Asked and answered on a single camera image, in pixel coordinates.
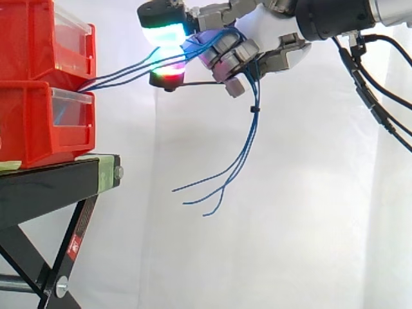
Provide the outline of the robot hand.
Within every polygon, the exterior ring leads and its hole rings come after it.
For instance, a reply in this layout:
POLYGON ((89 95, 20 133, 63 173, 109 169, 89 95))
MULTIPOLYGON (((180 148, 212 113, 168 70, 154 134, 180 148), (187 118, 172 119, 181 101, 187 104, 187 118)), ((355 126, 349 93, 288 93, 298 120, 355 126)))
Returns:
POLYGON ((239 97, 249 82, 297 66, 311 43, 294 17, 295 1, 226 1, 189 8, 184 1, 148 1, 137 16, 157 47, 150 85, 174 91, 198 58, 217 84, 239 97))

